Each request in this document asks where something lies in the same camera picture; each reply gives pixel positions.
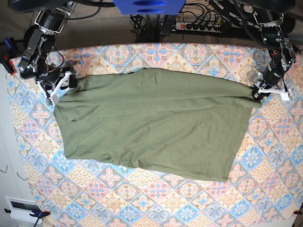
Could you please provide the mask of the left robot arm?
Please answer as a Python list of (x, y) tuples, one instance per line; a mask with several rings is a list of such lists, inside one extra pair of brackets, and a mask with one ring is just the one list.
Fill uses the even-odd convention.
[(248, 36), (260, 46), (266, 47), (270, 61), (259, 79), (254, 83), (252, 97), (258, 101), (271, 93), (289, 101), (293, 95), (287, 88), (284, 75), (296, 62), (294, 46), (287, 31), (293, 23), (288, 15), (295, 7), (294, 0), (234, 0), (233, 4), (240, 14), (242, 26)]

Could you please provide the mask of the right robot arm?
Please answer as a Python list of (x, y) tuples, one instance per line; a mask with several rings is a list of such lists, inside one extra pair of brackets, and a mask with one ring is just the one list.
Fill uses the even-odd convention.
[(71, 18), (76, 3), (71, 0), (10, 0), (8, 7), (17, 13), (38, 12), (34, 25), (24, 35), (24, 51), (17, 71), (22, 79), (34, 79), (48, 105), (59, 101), (58, 91), (77, 86), (76, 70), (69, 62), (48, 63), (55, 49), (55, 36)]

